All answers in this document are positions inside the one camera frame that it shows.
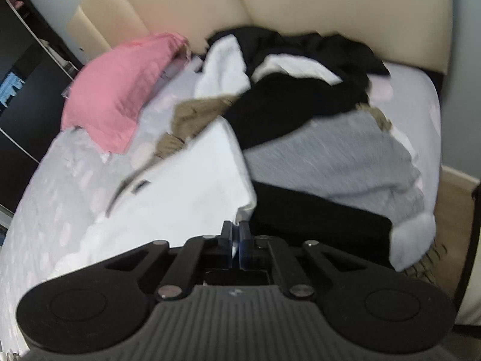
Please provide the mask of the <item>white t-shirt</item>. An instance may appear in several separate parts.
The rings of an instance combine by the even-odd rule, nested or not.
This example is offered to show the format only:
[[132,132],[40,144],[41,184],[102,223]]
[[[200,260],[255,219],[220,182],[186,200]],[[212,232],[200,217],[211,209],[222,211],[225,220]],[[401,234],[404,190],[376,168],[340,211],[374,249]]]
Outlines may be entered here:
[[77,249],[56,263],[50,277],[155,240],[181,247],[194,236],[216,236],[224,222],[249,219],[256,204],[234,131],[219,117],[187,147],[137,177],[87,228]]

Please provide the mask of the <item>grey and black garment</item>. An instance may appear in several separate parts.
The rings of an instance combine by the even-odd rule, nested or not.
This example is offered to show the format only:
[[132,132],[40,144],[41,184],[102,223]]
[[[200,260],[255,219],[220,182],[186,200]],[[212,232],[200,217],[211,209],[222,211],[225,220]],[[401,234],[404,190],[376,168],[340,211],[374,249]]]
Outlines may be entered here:
[[389,259],[397,271],[420,261],[434,241],[416,153],[378,109],[318,118],[243,154],[256,182],[389,218]]

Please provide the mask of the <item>brown striped garment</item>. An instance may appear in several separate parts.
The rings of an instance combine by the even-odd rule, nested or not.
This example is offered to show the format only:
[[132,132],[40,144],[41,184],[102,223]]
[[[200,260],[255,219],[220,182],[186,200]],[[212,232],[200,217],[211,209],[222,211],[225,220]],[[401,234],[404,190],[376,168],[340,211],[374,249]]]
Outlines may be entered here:
[[166,159],[216,121],[228,124],[242,151],[261,153],[267,148],[284,156],[292,149],[311,160],[332,156],[335,150],[351,157],[348,153],[361,147],[384,144],[392,128],[380,109],[367,104],[360,108],[352,99],[336,97],[330,108],[327,100],[245,93],[178,103],[171,132],[160,137],[155,155]]

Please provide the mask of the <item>black garment by headboard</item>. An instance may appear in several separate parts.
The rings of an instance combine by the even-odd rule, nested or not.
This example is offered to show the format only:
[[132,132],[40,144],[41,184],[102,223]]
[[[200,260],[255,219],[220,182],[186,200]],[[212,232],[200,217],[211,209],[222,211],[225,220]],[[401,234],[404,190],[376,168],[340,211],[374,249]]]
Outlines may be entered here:
[[[289,134],[316,116],[348,113],[359,103],[367,103],[369,76],[389,76],[390,72],[362,42],[341,34],[318,33],[282,35],[257,26],[242,26],[213,33],[207,39],[214,46],[233,36],[240,47],[245,73],[251,87],[223,115],[241,149],[256,147]],[[269,73],[258,82],[253,74],[269,56],[306,57],[320,63],[340,78],[330,84],[314,77],[294,77]]]

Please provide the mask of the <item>grey pink-dotted bed sheet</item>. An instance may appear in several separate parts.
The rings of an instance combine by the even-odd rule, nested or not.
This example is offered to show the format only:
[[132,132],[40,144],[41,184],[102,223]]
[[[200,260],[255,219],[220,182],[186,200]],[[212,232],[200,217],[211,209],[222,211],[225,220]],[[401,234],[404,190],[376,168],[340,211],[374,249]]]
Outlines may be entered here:
[[[152,154],[170,124],[175,103],[188,100],[199,79],[200,60],[181,72],[168,69],[123,155],[101,153],[88,133],[60,133],[33,174],[13,215],[1,250],[1,353],[28,347],[16,324],[16,307],[33,286],[53,275],[56,263],[74,253],[87,228],[109,203],[121,180]],[[440,103],[429,77],[418,69],[390,64],[389,95],[372,103],[410,142],[417,186],[432,211],[440,183]]]

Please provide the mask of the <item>cream white garment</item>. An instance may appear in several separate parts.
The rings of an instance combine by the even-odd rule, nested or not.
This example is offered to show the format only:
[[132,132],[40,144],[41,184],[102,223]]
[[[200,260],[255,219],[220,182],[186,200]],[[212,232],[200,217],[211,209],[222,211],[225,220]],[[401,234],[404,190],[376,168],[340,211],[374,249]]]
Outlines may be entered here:
[[296,78],[316,78],[330,85],[342,81],[323,64],[304,56],[289,54],[268,55],[249,76],[236,37],[228,35],[216,41],[207,52],[194,97],[203,99],[242,94],[251,88],[253,82],[272,73],[288,74]]

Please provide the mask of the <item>pink pillow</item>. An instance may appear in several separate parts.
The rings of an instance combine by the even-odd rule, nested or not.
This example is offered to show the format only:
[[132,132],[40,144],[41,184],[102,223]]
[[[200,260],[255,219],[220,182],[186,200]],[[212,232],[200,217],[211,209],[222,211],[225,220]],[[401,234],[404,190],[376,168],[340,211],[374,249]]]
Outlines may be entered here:
[[184,36],[155,33],[95,58],[70,87],[61,130],[83,128],[103,151],[125,153],[157,80],[179,54],[188,52]]

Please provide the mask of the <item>black sliding wardrobe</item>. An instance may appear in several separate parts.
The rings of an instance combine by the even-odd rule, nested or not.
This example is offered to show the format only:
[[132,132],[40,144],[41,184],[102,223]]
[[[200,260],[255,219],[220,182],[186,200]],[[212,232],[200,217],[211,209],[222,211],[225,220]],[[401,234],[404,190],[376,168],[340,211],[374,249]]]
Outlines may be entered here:
[[1,205],[11,212],[60,132],[79,65],[30,0],[1,0]]

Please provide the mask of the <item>beige padded headboard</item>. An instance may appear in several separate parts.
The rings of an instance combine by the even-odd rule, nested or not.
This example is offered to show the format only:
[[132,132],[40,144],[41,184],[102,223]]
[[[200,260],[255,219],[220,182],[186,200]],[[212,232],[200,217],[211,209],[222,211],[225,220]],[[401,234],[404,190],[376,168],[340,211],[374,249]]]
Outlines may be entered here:
[[445,73],[452,0],[81,0],[69,33],[90,58],[149,33],[202,52],[214,31],[253,24],[285,34],[338,32],[384,60]]

